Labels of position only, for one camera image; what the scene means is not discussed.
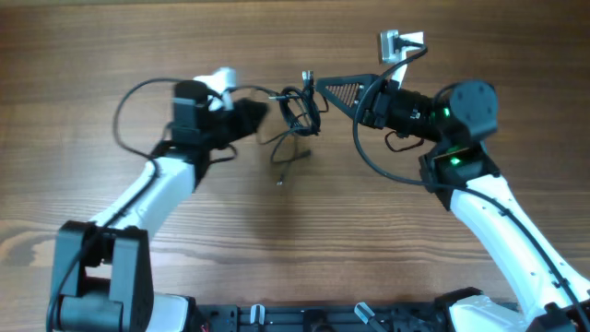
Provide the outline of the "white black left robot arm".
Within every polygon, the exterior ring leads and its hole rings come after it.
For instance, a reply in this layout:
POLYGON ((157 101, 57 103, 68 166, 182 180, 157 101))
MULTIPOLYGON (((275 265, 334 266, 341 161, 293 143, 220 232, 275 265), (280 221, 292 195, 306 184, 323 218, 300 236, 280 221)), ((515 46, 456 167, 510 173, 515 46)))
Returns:
POLYGON ((171 80, 172 119, 145 169, 107 209, 89 221, 68 221, 57 232, 49 331, 203 331, 190 296, 156 293, 149 243, 163 222, 215 164, 214 150, 256 133, 269 108, 231 88, 171 80))

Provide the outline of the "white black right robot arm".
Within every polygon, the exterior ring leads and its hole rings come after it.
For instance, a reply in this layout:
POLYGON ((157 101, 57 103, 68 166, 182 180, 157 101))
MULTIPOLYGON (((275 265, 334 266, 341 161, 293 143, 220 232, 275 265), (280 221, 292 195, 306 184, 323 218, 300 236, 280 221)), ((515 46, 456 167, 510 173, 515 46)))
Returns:
POLYGON ((427 97, 394 80, 359 75, 321 78, 315 89, 355 125, 433 142, 419 158, 415 183, 434 193, 477 236, 521 308, 512 311, 477 289, 457 290, 435 302, 442 313, 441 331, 588 330, 589 280, 526 215, 485 147, 485 139, 497 130, 492 85, 467 80, 427 97))

